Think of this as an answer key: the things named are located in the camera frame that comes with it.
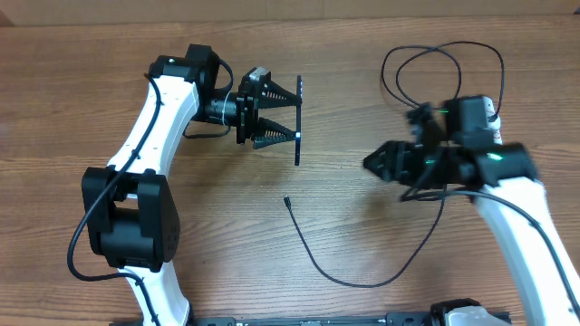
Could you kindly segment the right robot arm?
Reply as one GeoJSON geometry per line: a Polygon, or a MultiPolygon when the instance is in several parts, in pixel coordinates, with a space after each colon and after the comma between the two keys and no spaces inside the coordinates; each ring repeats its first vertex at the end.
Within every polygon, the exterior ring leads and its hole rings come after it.
{"type": "Polygon", "coordinates": [[[466,197],[494,235],[531,325],[579,322],[579,276],[556,231],[531,155],[503,143],[492,100],[444,101],[442,125],[428,103],[410,110],[415,140],[389,140],[362,165],[408,189],[400,200],[466,197]]]}

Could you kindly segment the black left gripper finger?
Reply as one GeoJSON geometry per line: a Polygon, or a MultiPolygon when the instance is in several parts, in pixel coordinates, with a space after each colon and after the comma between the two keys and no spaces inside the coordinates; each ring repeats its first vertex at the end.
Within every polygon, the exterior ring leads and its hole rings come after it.
{"type": "Polygon", "coordinates": [[[295,132],[269,119],[260,118],[251,137],[254,149],[296,140],[295,132]]]}
{"type": "Polygon", "coordinates": [[[291,107],[300,104],[297,94],[285,90],[273,81],[268,81],[263,85],[262,90],[258,93],[257,100],[259,109],[291,107]]]}

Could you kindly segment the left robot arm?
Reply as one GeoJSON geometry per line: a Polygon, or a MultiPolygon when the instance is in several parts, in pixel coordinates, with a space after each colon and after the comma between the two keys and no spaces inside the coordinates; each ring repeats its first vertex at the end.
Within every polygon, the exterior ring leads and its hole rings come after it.
{"type": "Polygon", "coordinates": [[[236,133],[239,144],[254,149],[285,142],[301,143],[301,130],[265,119],[265,109],[301,110],[303,82],[290,92],[264,67],[254,67],[239,87],[216,85],[227,66],[208,45],[192,44],[182,57],[161,55],[150,65],[147,99],[130,135],[104,168],[87,168],[82,177],[85,215],[74,231],[67,265],[73,263],[83,230],[92,251],[114,268],[109,279],[124,278],[142,311],[139,325],[192,325],[191,303],[180,289],[173,258],[180,236],[178,210],[168,175],[179,143],[190,139],[192,121],[221,125],[236,133]]]}

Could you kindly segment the smartphone with blue screen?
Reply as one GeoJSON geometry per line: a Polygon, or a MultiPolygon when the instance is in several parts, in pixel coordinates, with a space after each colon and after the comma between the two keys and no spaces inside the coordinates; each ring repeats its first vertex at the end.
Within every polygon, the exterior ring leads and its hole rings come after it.
{"type": "Polygon", "coordinates": [[[302,104],[303,104],[303,80],[297,75],[296,80],[296,121],[295,121],[295,166],[300,165],[301,141],[302,141],[302,104]]]}

